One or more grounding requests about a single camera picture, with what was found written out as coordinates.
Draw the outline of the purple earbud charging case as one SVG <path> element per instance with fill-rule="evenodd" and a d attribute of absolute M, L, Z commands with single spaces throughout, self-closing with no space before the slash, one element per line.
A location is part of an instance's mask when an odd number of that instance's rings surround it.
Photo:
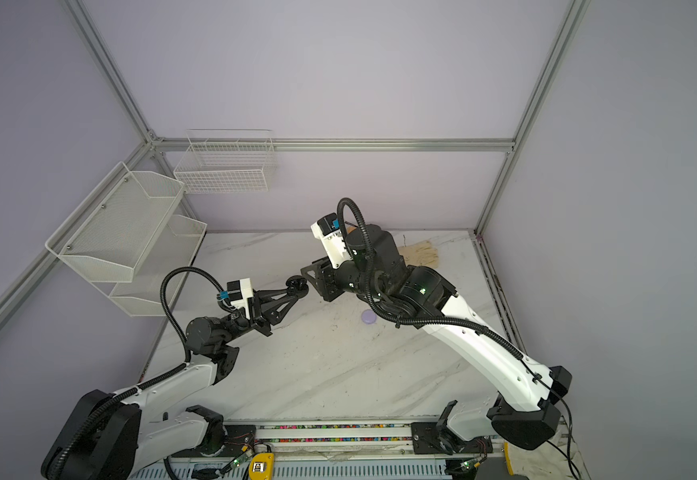
<path fill-rule="evenodd" d="M 364 324 L 371 325 L 377 321 L 377 315 L 371 310 L 364 310 L 360 315 L 360 319 Z"/>

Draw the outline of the black round charging case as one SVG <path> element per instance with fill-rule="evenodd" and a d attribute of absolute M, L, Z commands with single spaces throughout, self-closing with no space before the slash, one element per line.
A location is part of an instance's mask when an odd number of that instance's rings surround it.
<path fill-rule="evenodd" d="M 286 292 L 290 296 L 304 298 L 310 291 L 310 284 L 304 276 L 292 276 L 286 280 Z"/>

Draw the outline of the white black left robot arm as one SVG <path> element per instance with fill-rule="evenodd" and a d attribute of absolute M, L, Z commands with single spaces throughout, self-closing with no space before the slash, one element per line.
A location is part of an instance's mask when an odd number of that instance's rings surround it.
<path fill-rule="evenodd" d="M 278 290 L 255 290 L 242 279 L 216 288 L 222 317 L 196 317 L 176 333 L 184 362 L 140 384 L 114 393 L 92 390 L 80 398 L 40 468 L 46 479 L 126 479 L 138 470 L 184 450 L 214 456 L 228 443 L 224 416 L 208 407 L 176 406 L 228 377 L 240 350 L 232 341 L 252 332 L 272 335 L 308 280 L 292 276 Z"/>

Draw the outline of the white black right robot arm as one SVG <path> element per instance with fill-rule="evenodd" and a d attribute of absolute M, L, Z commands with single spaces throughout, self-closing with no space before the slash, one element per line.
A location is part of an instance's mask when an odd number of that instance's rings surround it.
<path fill-rule="evenodd" d="M 443 451 L 460 452 L 492 433 L 531 451 L 556 434 L 558 404 L 571 384 L 568 370 L 539 363 L 512 345 L 436 270 L 406 264 L 392 235 L 380 227 L 348 230 L 330 214 L 312 224 L 312 234 L 326 256 L 302 268 L 302 275 L 323 300 L 354 294 L 377 317 L 447 345 L 496 389 L 490 406 L 452 400 L 444 407 L 435 426 Z"/>

